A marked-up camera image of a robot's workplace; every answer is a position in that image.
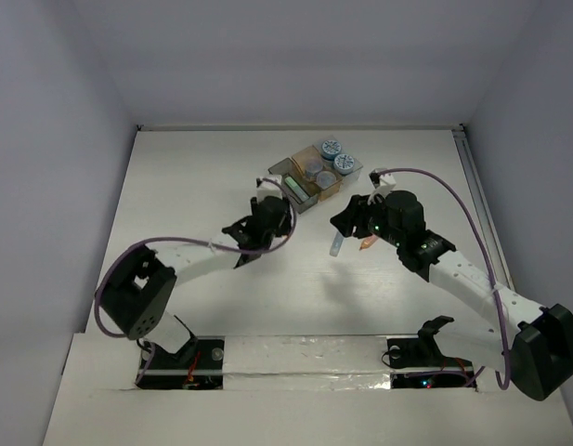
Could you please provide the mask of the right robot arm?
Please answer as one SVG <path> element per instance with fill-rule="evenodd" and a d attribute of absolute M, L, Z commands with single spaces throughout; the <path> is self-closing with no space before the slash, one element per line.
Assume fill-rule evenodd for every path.
<path fill-rule="evenodd" d="M 395 349 L 393 367 L 407 368 L 414 358 L 438 366 L 459 357 L 505 373 L 533 400 L 545 400 L 573 375 L 573 314 L 560 304 L 545 307 L 524 298 L 477 268 L 426 227 L 413 193 L 354 195 L 330 222 L 344 237 L 374 235 L 391 244 L 408 271 L 458 298 L 489 325 L 463 334 L 452 329 L 451 316 L 426 321 L 415 338 Z"/>

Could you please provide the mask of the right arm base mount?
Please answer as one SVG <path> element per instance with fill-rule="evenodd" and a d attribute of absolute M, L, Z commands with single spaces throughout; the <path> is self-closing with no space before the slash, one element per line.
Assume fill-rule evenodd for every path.
<path fill-rule="evenodd" d="M 392 389 L 477 389 L 479 371 L 465 359 L 444 356 L 435 336 L 454 320 L 438 316 L 426 321 L 415 335 L 386 340 L 381 362 L 390 370 Z"/>

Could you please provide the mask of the clear jar of pins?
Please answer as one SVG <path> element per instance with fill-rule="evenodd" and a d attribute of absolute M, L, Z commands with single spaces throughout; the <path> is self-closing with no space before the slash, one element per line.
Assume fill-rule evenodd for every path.
<path fill-rule="evenodd" d="M 304 162 L 304 175 L 309 181 L 313 181 L 317 175 L 323 170 L 324 165 L 320 159 L 313 158 Z"/>
<path fill-rule="evenodd" d="M 337 182 L 336 175 L 328 170 L 322 170 L 317 173 L 315 183 L 322 189 L 327 190 Z"/>

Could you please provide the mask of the orange highlighter marker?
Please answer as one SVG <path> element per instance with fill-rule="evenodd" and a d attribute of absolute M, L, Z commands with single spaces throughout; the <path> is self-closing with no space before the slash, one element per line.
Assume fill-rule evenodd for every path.
<path fill-rule="evenodd" d="M 363 239 L 360 244 L 359 250 L 363 251 L 371 248 L 378 240 L 379 238 L 375 235 Z"/>

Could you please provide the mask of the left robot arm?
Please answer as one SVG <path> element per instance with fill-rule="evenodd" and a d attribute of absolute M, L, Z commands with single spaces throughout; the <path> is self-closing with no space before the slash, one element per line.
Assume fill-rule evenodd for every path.
<path fill-rule="evenodd" d="M 189 364 L 194 356 L 194 334 L 166 311 L 174 290 L 208 274 L 243 267 L 275 251 L 275 239 L 292 235 L 287 199 L 280 195 L 253 198 L 251 211 L 211 241 L 155 237 L 127 248 L 96 291 L 98 327 L 104 327 L 100 313 L 105 312 L 120 330 L 108 336 L 152 343 L 173 366 Z"/>

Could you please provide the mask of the blue highlighter marker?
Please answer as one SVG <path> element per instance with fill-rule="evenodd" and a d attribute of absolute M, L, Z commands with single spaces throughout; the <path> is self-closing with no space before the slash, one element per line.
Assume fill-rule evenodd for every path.
<path fill-rule="evenodd" d="M 334 235 L 334 238 L 332 240 L 332 245 L 330 248 L 330 256 L 333 257 L 338 257 L 342 244 L 344 242 L 345 237 L 339 232 L 337 231 Z"/>

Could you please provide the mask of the green highlighter marker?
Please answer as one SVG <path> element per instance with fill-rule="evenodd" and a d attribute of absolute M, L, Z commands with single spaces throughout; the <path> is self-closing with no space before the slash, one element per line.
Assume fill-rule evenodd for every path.
<path fill-rule="evenodd" d="M 285 185 L 293 192 L 297 199 L 303 203 L 309 199 L 309 196 L 301 185 L 291 176 L 284 177 Z"/>

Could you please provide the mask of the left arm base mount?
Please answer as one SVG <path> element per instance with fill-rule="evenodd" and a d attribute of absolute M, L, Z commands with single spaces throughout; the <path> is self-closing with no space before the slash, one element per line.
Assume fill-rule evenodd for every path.
<path fill-rule="evenodd" d="M 224 386 L 225 339 L 192 337 L 177 353 L 138 341 L 136 386 L 148 390 L 219 390 Z"/>

